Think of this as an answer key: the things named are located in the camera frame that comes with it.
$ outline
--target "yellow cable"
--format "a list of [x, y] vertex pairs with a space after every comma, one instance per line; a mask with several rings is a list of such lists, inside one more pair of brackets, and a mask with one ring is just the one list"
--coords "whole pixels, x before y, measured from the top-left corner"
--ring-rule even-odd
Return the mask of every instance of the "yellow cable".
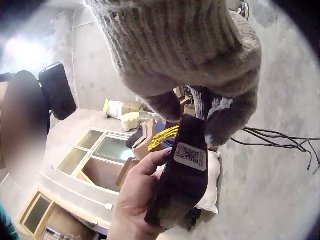
[[173, 127], [167, 128], [159, 133], [157, 133], [151, 141], [151, 144], [148, 146], [148, 151], [155, 148], [159, 144], [161, 144], [163, 141], [169, 139], [169, 138], [175, 138], [177, 135], [179, 129], [179, 125], [175, 125]]

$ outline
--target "hand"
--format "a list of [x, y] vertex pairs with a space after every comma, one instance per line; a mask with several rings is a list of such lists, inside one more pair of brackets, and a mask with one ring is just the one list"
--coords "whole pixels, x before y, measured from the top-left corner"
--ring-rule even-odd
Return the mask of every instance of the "hand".
[[165, 164], [164, 155], [169, 149], [149, 153], [127, 174], [120, 190], [116, 211], [108, 232], [108, 240], [154, 240], [165, 231], [144, 221], [154, 185], [162, 171], [157, 166]]

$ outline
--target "black wire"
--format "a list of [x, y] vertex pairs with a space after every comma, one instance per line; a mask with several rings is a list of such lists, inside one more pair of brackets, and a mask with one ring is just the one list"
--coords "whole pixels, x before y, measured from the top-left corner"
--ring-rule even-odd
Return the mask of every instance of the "black wire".
[[[266, 129], [260, 129], [260, 128], [251, 128], [251, 127], [244, 127], [243, 131], [267, 142], [267, 143], [246, 143], [246, 142], [241, 142], [238, 141], [234, 138], [231, 138], [231, 140], [233, 140], [236, 143], [242, 144], [242, 145], [247, 145], [247, 146], [270, 146], [270, 147], [280, 147], [280, 148], [287, 148], [287, 149], [292, 149], [292, 148], [297, 148], [298, 150], [300, 150], [301, 152], [307, 152], [310, 155], [310, 160], [309, 160], [309, 164], [307, 166], [307, 170], [309, 170], [310, 165], [311, 165], [311, 160], [312, 160], [312, 153], [311, 151], [305, 149], [302, 144], [304, 144], [305, 142], [308, 142], [309, 146], [311, 147], [313, 153], [316, 156], [317, 162], [319, 164], [319, 167], [317, 169], [315, 169], [313, 171], [313, 175], [316, 173], [316, 171], [320, 168], [320, 159], [319, 156], [317, 155], [315, 149], [313, 148], [310, 140], [320, 140], [320, 138], [304, 138], [304, 137], [291, 137], [291, 136], [287, 136], [283, 133], [277, 132], [277, 131], [272, 131], [272, 130], [266, 130]], [[271, 135], [271, 134], [266, 134], [266, 133], [262, 133], [262, 132], [269, 132], [269, 133], [273, 133], [275, 135]], [[294, 144], [278, 144], [276, 142], [273, 142], [271, 140], [268, 140], [264, 137], [267, 138], [285, 138], [290, 140], [291, 142], [293, 142]]]

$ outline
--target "window frame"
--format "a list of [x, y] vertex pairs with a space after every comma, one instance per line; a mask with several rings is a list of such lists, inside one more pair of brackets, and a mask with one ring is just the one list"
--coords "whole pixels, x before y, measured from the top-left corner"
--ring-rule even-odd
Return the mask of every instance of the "window frame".
[[[44, 212], [41, 220], [39, 221], [39, 223], [35, 229], [35, 232], [32, 233], [24, 225], [24, 223], [25, 223], [26, 219], [28, 218], [30, 212], [33, 210], [33, 208], [34, 208], [34, 206], [40, 196], [43, 197], [44, 199], [46, 199], [48, 202], [50, 202], [50, 204], [49, 204], [48, 208], [46, 209], [46, 211]], [[26, 204], [24, 205], [24, 207], [20, 211], [20, 214], [19, 214], [20, 217], [19, 217], [18, 223], [22, 226], [22, 228], [26, 231], [26, 233], [32, 237], [32, 239], [34, 239], [34, 240], [39, 239], [43, 230], [46, 227], [46, 224], [47, 224], [49, 218], [51, 217], [53, 208], [56, 204], [59, 205], [61, 208], [65, 209], [66, 211], [68, 211], [70, 214], [76, 215], [94, 226], [99, 226], [99, 227], [102, 227], [105, 229], [110, 228], [110, 225], [111, 225], [110, 222], [105, 222], [101, 219], [97, 219], [94, 215], [91, 215], [91, 214], [88, 215], [87, 213], [83, 212], [82, 210], [77, 209], [75, 206], [70, 205], [69, 203], [62, 201], [60, 198], [53, 195], [51, 192], [49, 192], [47, 189], [45, 189], [41, 185], [36, 186], [34, 188], [34, 190], [32, 191], [31, 197], [29, 198], [29, 200], [26, 202]]]
[[[44, 212], [43, 216], [41, 217], [34, 233], [32, 233], [29, 228], [25, 225], [26, 220], [28, 219], [31, 211], [33, 210], [35, 204], [37, 203], [38, 199], [40, 197], [43, 197], [46, 201], [49, 202], [49, 205]], [[51, 213], [53, 211], [53, 207], [55, 205], [55, 202], [51, 200], [49, 197], [47, 197], [44, 193], [42, 193], [39, 189], [35, 191], [35, 193], [32, 195], [31, 199], [27, 202], [25, 208], [23, 209], [23, 212], [19, 218], [19, 224], [23, 227], [23, 229], [30, 234], [33, 238], [39, 239], [41, 236], [43, 229], [51, 216]]]
[[[81, 140], [91, 131], [98, 131], [98, 132], [102, 132], [101, 136], [96, 140], [96, 142], [91, 146], [90, 149], [88, 148], [84, 148], [81, 146], [78, 146], [77, 144], [79, 144], [81, 142]], [[90, 158], [96, 159], [96, 160], [100, 160], [100, 161], [105, 161], [111, 164], [116, 164], [116, 165], [120, 165], [120, 166], [124, 166], [124, 163], [121, 162], [117, 162], [115, 160], [113, 160], [112, 158], [102, 158], [102, 157], [98, 157], [98, 156], [94, 156], [94, 152], [97, 150], [97, 148], [100, 146], [100, 144], [103, 142], [105, 137], [109, 137], [109, 138], [115, 138], [115, 139], [119, 139], [119, 140], [123, 140], [126, 141], [132, 134], [131, 133], [124, 133], [124, 132], [116, 132], [116, 131], [110, 131], [110, 130], [105, 130], [105, 129], [100, 129], [100, 128], [94, 128], [94, 127], [90, 127], [88, 128], [87, 131], [84, 132], [84, 134], [82, 134], [77, 141], [75, 142], [74, 145], [72, 145], [70, 147], [70, 149], [62, 156], [62, 158], [60, 158], [57, 163], [53, 166], [54, 169], [56, 169], [57, 171], [61, 172], [62, 174], [71, 177], [77, 181], [80, 181], [81, 183], [87, 184], [91, 187], [115, 194], [115, 195], [119, 195], [118, 192], [112, 191], [110, 189], [107, 188], [103, 188], [100, 186], [97, 186], [95, 184], [92, 184], [90, 182], [86, 182], [80, 178], [78, 178], [78, 174], [82, 171], [82, 169], [84, 168], [84, 166], [87, 164], [87, 162], [89, 161]], [[86, 151], [87, 153], [84, 155], [84, 157], [81, 159], [81, 161], [78, 163], [78, 165], [74, 168], [74, 170], [72, 171], [72, 173], [69, 175], [65, 172], [62, 172], [61, 170], [58, 169], [59, 165], [65, 160], [65, 158], [68, 156], [68, 154], [74, 149], [77, 148], [79, 150], [83, 150]]]

